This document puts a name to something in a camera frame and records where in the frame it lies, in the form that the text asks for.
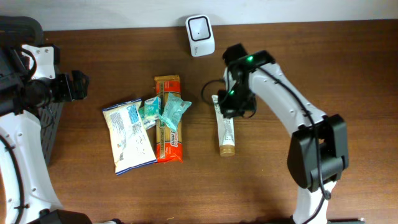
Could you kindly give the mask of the white tube gold cap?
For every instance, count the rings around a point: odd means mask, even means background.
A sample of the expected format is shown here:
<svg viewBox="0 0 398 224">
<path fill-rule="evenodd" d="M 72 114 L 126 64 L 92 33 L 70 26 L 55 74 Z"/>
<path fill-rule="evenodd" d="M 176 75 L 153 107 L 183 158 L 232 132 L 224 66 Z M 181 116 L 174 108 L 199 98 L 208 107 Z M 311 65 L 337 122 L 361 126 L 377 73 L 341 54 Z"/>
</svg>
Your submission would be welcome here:
<svg viewBox="0 0 398 224">
<path fill-rule="evenodd" d="M 213 106 L 215 108 L 218 141 L 221 157 L 230 157 L 235 155 L 235 136 L 234 136 L 234 121 L 233 118 L 225 118 L 221 113 L 220 105 L 221 98 L 217 95 L 212 95 Z"/>
</svg>

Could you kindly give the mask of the mint green wipes pack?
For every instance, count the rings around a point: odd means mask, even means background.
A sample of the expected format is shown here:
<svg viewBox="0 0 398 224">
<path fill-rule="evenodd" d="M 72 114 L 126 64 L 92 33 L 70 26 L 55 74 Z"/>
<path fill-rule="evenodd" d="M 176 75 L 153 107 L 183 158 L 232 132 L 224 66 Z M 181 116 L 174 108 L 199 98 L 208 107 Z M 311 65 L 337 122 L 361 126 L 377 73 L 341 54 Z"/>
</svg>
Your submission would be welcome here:
<svg viewBox="0 0 398 224">
<path fill-rule="evenodd" d="M 163 112 L 159 115 L 159 118 L 172 131 L 177 131 L 182 115 L 191 105 L 190 101 L 184 101 L 173 93 L 169 93 Z"/>
</svg>

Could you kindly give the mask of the teal tissue pack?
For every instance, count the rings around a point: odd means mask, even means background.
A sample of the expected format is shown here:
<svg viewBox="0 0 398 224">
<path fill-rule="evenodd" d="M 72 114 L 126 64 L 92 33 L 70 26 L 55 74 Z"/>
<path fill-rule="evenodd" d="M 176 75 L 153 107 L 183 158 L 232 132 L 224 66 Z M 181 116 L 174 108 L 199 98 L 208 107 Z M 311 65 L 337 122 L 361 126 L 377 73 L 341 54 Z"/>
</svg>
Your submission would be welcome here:
<svg viewBox="0 0 398 224">
<path fill-rule="evenodd" d="M 145 118 L 144 107 L 139 108 L 138 112 L 146 130 L 153 128 L 156 125 L 156 120 Z"/>
<path fill-rule="evenodd" d="M 148 120 L 159 119 L 161 111 L 161 99 L 158 96 L 150 98 L 144 102 L 144 117 Z"/>
</svg>

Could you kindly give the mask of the orange spaghetti pack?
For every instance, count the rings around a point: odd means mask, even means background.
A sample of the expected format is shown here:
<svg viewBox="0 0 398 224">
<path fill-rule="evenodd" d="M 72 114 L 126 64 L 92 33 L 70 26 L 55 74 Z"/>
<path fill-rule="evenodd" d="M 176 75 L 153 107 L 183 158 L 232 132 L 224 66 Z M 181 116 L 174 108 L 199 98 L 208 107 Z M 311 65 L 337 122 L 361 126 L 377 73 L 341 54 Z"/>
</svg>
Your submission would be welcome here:
<svg viewBox="0 0 398 224">
<path fill-rule="evenodd" d="M 160 113 L 163 112 L 168 94 L 181 97 L 181 84 L 178 75 L 155 77 L 155 92 L 160 98 Z M 183 159 L 182 121 L 178 124 L 177 131 L 172 131 L 161 120 L 156 122 L 155 156 L 158 163 L 180 161 Z"/>
</svg>

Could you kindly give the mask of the cream blue snack bag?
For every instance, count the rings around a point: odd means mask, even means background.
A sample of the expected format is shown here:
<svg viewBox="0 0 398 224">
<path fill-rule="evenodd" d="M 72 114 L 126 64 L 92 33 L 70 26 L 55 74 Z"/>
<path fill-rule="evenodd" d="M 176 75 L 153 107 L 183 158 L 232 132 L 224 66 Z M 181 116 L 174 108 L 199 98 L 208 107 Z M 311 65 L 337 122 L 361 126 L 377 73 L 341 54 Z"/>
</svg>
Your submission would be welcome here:
<svg viewBox="0 0 398 224">
<path fill-rule="evenodd" d="M 138 98 L 102 110 L 109 129 L 116 175 L 157 162 L 139 114 L 141 103 Z"/>
</svg>

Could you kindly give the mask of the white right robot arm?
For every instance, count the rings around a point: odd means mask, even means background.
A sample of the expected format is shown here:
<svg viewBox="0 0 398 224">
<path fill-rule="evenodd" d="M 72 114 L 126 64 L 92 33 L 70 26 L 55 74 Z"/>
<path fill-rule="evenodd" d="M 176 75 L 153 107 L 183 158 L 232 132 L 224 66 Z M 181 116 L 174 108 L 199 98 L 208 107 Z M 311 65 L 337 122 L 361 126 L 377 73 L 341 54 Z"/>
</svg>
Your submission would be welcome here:
<svg viewBox="0 0 398 224">
<path fill-rule="evenodd" d="M 290 136 L 288 170 L 298 185 L 292 223 L 328 223 L 331 192 L 349 166 L 348 133 L 344 119 L 328 116 L 289 82 L 266 50 L 249 54 L 242 44 L 226 49 L 226 88 L 218 91 L 225 118 L 257 110 L 261 99 Z"/>
</svg>

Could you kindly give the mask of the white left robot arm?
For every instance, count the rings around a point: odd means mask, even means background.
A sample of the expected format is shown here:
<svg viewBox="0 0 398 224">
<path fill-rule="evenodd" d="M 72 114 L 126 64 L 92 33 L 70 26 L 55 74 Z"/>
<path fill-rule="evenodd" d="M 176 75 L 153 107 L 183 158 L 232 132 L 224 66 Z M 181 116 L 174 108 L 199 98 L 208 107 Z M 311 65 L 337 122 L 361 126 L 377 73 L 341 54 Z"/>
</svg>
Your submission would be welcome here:
<svg viewBox="0 0 398 224">
<path fill-rule="evenodd" d="M 42 150 L 40 110 L 83 100 L 90 79 L 60 73 L 59 49 L 44 43 L 40 23 L 1 16 L 1 176 L 6 223 L 90 223 L 84 213 L 63 209 Z"/>
</svg>

